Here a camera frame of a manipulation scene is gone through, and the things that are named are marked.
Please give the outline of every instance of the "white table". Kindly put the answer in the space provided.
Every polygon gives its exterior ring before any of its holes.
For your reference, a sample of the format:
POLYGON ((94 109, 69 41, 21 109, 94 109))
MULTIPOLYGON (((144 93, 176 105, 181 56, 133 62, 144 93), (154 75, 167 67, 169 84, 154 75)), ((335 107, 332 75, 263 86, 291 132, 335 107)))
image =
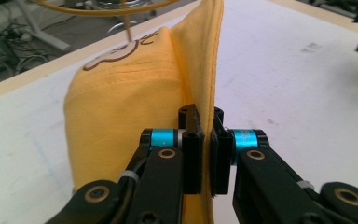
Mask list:
MULTIPOLYGON (((225 126, 264 130, 317 190, 329 181, 358 187, 358 33, 301 8, 328 12, 275 2, 225 2, 215 104, 225 126)), ((172 26, 196 4, 133 33, 172 26)), ((63 97, 82 64, 123 43, 118 34, 0 83, 0 223, 43 223, 70 199, 63 97)), ((213 201, 216 223, 237 222, 234 175, 230 194, 213 201)))

